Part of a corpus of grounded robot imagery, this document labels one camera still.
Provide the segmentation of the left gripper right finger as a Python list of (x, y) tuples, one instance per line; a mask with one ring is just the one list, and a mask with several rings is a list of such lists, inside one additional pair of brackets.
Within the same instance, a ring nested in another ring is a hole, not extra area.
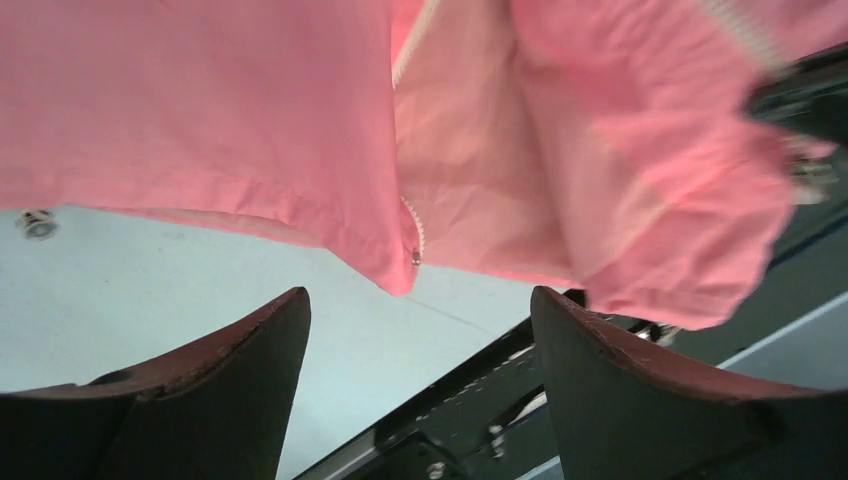
[(680, 355), (546, 288), (530, 306), (568, 479), (843, 479), (847, 394)]

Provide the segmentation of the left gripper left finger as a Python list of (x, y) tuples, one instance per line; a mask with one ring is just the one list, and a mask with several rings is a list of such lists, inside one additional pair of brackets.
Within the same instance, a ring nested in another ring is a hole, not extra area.
[(243, 319), (85, 385), (1, 397), (5, 479), (272, 479), (311, 325), (289, 290)]

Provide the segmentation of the pink zip-up jacket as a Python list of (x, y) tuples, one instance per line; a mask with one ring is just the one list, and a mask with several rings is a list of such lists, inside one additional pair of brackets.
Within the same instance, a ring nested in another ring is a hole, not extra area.
[(843, 1), (5, 1), (1, 206), (577, 287), (688, 330), (758, 286), (795, 141), (751, 88)]

